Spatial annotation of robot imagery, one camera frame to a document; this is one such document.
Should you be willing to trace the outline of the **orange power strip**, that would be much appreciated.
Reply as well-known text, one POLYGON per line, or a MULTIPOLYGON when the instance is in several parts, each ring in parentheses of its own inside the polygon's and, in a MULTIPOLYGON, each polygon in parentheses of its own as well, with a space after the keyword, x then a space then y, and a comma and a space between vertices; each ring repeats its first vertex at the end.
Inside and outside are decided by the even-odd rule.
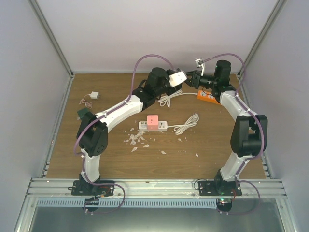
POLYGON ((207 91, 199 90, 197 93, 197 99, 220 105, 220 103, 212 96, 212 94, 207 91))

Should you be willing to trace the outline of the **white pink power strip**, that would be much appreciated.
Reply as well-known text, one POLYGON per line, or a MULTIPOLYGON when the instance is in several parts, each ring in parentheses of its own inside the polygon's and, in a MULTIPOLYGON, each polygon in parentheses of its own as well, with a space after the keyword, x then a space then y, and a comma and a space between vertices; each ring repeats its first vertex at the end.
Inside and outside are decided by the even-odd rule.
POLYGON ((149 125, 147 121, 140 121, 138 128, 144 132, 166 132, 168 130, 168 123, 166 121, 159 121, 156 125, 149 125))

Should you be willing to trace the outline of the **pink cube socket adapter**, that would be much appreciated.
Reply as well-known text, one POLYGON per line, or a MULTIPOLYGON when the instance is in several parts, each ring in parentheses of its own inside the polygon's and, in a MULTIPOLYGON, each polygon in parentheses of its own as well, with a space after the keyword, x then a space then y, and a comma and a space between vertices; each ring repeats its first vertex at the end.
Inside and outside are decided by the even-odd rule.
POLYGON ((158 115, 148 115, 147 116, 147 130, 154 131, 159 128, 158 115))

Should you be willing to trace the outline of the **white usb charger plug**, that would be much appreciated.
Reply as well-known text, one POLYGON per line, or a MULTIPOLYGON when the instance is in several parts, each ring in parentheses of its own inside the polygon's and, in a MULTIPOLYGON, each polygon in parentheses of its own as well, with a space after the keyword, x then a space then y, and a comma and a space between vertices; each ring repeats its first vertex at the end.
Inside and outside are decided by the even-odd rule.
POLYGON ((91 94, 90 94, 90 98, 91 98, 91 99, 98 100, 99 97, 100 97, 100 93, 99 93, 99 92, 92 91, 91 94))

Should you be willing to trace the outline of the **green dragon cube plug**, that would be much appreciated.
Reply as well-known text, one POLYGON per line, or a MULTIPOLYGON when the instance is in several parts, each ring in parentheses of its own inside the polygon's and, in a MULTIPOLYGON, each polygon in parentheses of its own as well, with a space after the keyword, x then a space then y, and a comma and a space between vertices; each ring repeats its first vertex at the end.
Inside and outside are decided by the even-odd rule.
POLYGON ((88 112, 89 112, 89 109, 88 109, 88 108, 83 108, 83 109, 77 111, 78 118, 79 118, 79 119, 82 119, 82 118, 84 117, 84 115, 85 115, 86 113, 88 113, 88 112))

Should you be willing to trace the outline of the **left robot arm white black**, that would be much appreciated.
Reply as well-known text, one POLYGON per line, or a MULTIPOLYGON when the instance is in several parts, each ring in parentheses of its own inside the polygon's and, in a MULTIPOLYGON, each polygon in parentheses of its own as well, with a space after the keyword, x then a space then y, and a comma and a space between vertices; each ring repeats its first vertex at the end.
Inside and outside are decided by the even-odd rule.
POLYGON ((88 112, 84 115, 74 152, 77 152, 77 147, 81 149, 81 177, 85 180, 83 190, 88 195, 95 195, 99 191, 99 161, 108 145, 108 133, 130 116, 149 108, 161 95, 178 91, 186 79, 186 74, 179 69, 153 68, 148 78, 142 80, 126 99, 103 112, 95 115, 88 112))

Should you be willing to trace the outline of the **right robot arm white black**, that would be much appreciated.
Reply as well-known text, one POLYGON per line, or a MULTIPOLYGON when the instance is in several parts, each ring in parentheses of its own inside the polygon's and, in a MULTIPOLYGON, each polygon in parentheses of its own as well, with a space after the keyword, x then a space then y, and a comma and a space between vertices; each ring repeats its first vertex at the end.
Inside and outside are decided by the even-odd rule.
POLYGON ((214 191, 220 196, 237 190, 240 173, 249 161, 264 152, 267 144, 267 117, 250 110, 239 97, 238 91, 230 84, 230 72, 231 63, 219 60, 214 75, 204 74, 203 70, 186 73, 188 86, 210 89, 214 99, 235 121, 230 139, 232 153, 213 181, 214 191))

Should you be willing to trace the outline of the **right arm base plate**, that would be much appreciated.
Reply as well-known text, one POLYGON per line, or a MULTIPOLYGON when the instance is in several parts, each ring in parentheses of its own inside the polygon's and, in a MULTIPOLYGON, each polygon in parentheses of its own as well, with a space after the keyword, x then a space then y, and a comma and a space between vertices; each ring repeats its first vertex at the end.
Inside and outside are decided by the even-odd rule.
POLYGON ((232 197, 242 195, 242 191, 236 187, 235 181, 199 180, 197 183, 200 196, 232 197))

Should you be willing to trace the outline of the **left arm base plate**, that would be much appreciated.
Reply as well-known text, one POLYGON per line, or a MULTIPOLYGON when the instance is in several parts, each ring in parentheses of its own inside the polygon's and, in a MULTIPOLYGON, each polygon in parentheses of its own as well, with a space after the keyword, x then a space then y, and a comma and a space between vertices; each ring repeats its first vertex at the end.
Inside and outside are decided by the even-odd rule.
POLYGON ((100 184, 104 185, 96 186, 92 185, 85 180, 75 180, 72 186, 68 187, 72 196, 93 196, 93 197, 109 197, 113 196, 114 185, 106 184, 108 181, 100 181, 100 184))

